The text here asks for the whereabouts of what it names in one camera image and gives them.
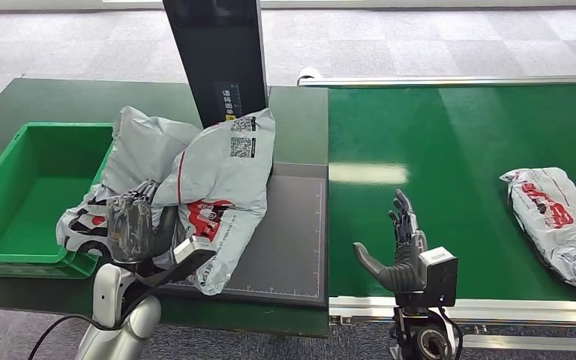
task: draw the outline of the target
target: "red printed logo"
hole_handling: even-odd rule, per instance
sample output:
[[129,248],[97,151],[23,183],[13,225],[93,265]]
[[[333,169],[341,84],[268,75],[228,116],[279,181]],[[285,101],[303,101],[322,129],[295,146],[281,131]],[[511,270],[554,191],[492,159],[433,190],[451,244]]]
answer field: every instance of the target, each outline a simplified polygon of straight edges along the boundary
[[537,190],[533,183],[522,184],[522,191],[535,203],[540,214],[544,215],[544,222],[548,227],[559,229],[564,225],[573,224],[573,218],[564,206],[554,202],[546,193]]
[[213,238],[220,229],[220,222],[224,212],[233,206],[230,201],[218,200],[203,202],[202,200],[187,205],[189,209],[189,222],[195,228],[193,235],[202,236],[213,242]]

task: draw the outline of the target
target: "black cable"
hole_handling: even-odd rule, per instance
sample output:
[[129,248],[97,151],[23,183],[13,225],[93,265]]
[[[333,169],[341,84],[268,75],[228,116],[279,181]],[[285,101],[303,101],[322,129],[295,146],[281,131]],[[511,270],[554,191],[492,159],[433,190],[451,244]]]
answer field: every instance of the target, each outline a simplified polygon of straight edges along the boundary
[[461,352],[463,351],[463,331],[461,330],[461,327],[454,322],[454,320],[449,319],[449,316],[447,316],[447,314],[445,313],[445,309],[442,306],[438,307],[438,311],[440,311],[440,315],[442,315],[442,318],[447,320],[447,323],[450,323],[452,326],[456,328],[456,332],[458,333],[458,347],[456,349],[456,356],[454,357],[454,360],[458,360],[461,358]]
[[38,338],[38,341],[36,342],[36,344],[34,345],[34,347],[32,348],[30,355],[28,356],[28,360],[32,360],[34,358],[34,355],[36,355],[36,352],[38,351],[38,348],[41,346],[41,343],[43,343],[43,340],[45,340],[45,338],[47,337],[47,335],[50,334],[50,332],[56,327],[58,326],[60,323],[64,322],[65,320],[69,320],[69,319],[81,319],[81,320],[85,320],[87,323],[92,324],[96,329],[100,329],[103,330],[104,326],[102,326],[101,324],[99,324],[98,322],[95,322],[93,319],[88,318],[87,316],[83,316],[83,315],[79,315],[77,313],[72,313],[71,315],[65,315],[62,318],[56,320],[52,325],[49,326],[49,328],[47,328],[47,330],[45,330],[45,332]]
[[49,328],[47,328],[47,330],[45,330],[45,332],[38,338],[38,340],[36,341],[36,344],[34,345],[34,347],[32,348],[32,350],[30,352],[30,355],[28,356],[28,360],[34,359],[34,355],[36,355],[38,348],[41,347],[43,340],[45,340],[45,338],[47,338],[47,335],[49,335],[50,332],[52,332],[52,330],[56,326],[58,326],[60,323],[64,322],[65,320],[69,320],[69,319],[85,320],[87,323],[90,323],[96,329],[101,330],[103,332],[113,332],[115,330],[119,330],[122,327],[122,324],[125,323],[125,320],[127,319],[127,317],[131,314],[131,312],[134,311],[134,309],[137,308],[138,305],[140,305],[140,303],[143,302],[144,299],[147,299],[147,296],[150,296],[154,291],[155,291],[155,288],[151,287],[147,291],[145,291],[138,299],[136,299],[136,301],[132,302],[127,307],[127,310],[122,314],[122,316],[120,316],[120,319],[118,319],[118,321],[116,321],[114,326],[112,326],[111,328],[107,328],[105,326],[102,326],[99,322],[92,319],[91,317],[80,315],[78,313],[72,313],[70,315],[63,316],[62,318],[56,320],[52,325],[50,325]]

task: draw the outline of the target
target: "robotic thumb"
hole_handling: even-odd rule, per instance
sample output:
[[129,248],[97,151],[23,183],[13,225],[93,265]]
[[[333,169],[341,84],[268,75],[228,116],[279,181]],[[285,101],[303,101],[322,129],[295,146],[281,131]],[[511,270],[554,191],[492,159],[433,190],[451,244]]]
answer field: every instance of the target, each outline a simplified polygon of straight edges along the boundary
[[352,247],[354,248],[354,254],[356,255],[358,262],[365,268],[365,270],[367,270],[367,272],[370,273],[370,275],[379,280],[383,269],[386,267],[380,263],[379,260],[374,259],[362,243],[352,243]]

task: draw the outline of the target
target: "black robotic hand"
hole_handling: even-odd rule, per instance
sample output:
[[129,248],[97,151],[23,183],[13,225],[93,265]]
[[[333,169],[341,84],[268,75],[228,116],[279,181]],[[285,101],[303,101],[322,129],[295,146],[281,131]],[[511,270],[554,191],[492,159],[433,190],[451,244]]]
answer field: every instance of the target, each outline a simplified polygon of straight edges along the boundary
[[356,259],[383,286],[393,293],[422,290],[419,275],[419,254],[427,250],[425,234],[419,230],[410,200],[403,191],[396,190],[396,212],[388,211],[394,227],[394,262],[385,266],[374,259],[360,242],[352,244]]

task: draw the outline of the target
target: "package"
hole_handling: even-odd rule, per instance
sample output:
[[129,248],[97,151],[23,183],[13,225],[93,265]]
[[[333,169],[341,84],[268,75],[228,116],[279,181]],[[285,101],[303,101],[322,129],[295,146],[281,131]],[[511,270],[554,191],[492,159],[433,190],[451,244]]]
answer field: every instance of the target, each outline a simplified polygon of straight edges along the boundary
[[122,194],[147,179],[162,182],[173,159],[199,133],[192,124],[148,117],[125,106],[113,123],[113,145],[100,183]]
[[[117,254],[107,239],[107,200],[140,189],[146,181],[162,182],[171,164],[200,129],[157,116],[148,117],[131,106],[120,110],[113,124],[113,145],[100,177],[82,202],[69,208],[56,224],[56,241],[69,251]],[[156,227],[162,207],[154,209]]]
[[114,196],[101,184],[91,187],[82,202],[65,210],[56,224],[56,241],[69,251],[88,252],[107,243],[107,199]]
[[576,187],[556,167],[516,169],[500,176],[517,222],[529,235],[541,261],[576,286]]
[[[213,259],[188,279],[206,295],[224,288],[266,213],[274,144],[269,109],[217,123],[175,158],[155,193],[154,207],[178,206],[185,237],[207,238],[216,248]],[[154,262],[166,268],[171,259],[162,256]]]

